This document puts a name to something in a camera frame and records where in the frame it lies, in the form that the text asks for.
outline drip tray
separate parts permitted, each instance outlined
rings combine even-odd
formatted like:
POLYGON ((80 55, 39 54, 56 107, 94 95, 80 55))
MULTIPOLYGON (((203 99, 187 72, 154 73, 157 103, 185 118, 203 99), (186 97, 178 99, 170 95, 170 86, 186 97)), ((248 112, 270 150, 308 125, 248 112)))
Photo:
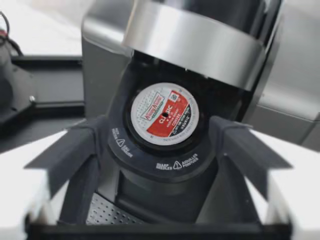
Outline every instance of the drip tray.
POLYGON ((145 222, 121 210, 114 204, 94 193, 86 224, 144 224, 145 222))

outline white surface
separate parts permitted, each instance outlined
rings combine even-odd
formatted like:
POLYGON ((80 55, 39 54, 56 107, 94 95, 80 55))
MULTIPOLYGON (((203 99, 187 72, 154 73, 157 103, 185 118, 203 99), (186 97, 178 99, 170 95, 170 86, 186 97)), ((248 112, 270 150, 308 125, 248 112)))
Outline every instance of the white surface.
POLYGON ((292 224, 292 240, 319 240, 319 169, 272 170, 268 179, 266 223, 292 224))
POLYGON ((81 21, 93 0, 0 0, 25 55, 81 56, 81 21))
POLYGON ((60 216, 68 182, 50 201, 45 170, 24 169, 67 131, 0 154, 0 240, 24 240, 25 218, 55 224, 60 216))
POLYGON ((42 223, 54 223, 50 212, 48 176, 45 170, 16 170, 0 173, 0 239, 24 240, 25 219, 34 222, 41 215, 42 223))
POLYGON ((293 240, 320 239, 320 153, 251 132, 293 166, 292 169, 270 171, 269 205, 255 187, 248 184, 260 219, 266 224, 291 223, 293 240))

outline chrome trim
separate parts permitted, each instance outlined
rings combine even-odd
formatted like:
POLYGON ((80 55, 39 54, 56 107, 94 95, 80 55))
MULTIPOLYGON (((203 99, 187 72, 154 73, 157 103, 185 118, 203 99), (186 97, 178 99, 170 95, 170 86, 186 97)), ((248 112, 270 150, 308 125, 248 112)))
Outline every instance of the chrome trim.
POLYGON ((247 91, 265 59, 263 45, 248 34, 149 0, 135 1, 123 44, 247 91))
POLYGON ((320 113, 320 4, 318 0, 287 0, 278 52, 258 105, 308 121, 320 113))
POLYGON ((131 57, 133 50, 122 41, 133 0, 97 0, 82 22, 82 37, 113 54, 131 57))

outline black plastic arm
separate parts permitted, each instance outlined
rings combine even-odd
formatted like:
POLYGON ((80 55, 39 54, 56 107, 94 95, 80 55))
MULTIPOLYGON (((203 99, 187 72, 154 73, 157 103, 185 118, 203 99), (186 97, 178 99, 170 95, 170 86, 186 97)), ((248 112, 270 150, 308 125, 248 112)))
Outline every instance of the black plastic arm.
POLYGON ((76 125, 30 162, 26 169, 44 169, 48 173, 51 197, 70 180, 91 157, 99 163, 107 146, 108 122, 105 116, 76 125))
POLYGON ((210 119, 209 134, 219 164, 229 158, 265 199, 268 171, 292 167, 253 135, 247 125, 215 116, 210 119))

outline black device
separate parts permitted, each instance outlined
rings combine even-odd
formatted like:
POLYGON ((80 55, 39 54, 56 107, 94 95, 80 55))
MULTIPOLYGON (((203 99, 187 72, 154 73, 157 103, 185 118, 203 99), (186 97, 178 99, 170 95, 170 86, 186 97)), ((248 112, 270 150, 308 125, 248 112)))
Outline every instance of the black device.
POLYGON ((33 76, 12 64, 11 50, 22 54, 15 41, 9 38, 10 25, 3 12, 7 30, 0 30, 0 128, 32 108, 36 101, 33 76))
POLYGON ((214 189, 223 183, 223 191, 211 190, 212 206, 209 214, 221 218, 232 213, 235 222, 219 224, 142 224, 142 225, 83 225, 87 219, 92 195, 98 185, 99 168, 105 162, 109 123, 100 116, 69 129, 68 133, 30 162, 26 169, 47 172, 48 191, 53 197, 69 180, 58 226, 30 224, 26 220, 28 239, 212 239, 222 240, 288 240, 292 235, 290 225, 261 225, 246 221, 243 208, 247 199, 242 191, 239 176, 247 176, 260 194, 267 199, 268 171, 290 169, 291 165, 254 136, 248 126, 220 117, 209 121, 209 137, 216 152, 219 166, 214 189))
MULTIPOLYGON (((218 20, 252 38, 258 38, 266 7, 262 0, 156 2, 218 20)), ((135 50, 107 111, 109 159, 102 172, 109 177, 101 181, 98 192, 146 222, 202 221, 219 171, 209 119, 238 120, 251 96, 249 91, 135 50)), ((239 185, 250 205, 243 180, 239 185)), ((206 221, 239 219, 232 213, 224 216, 206 221)), ((247 211, 245 219, 254 222, 257 214, 247 211)))

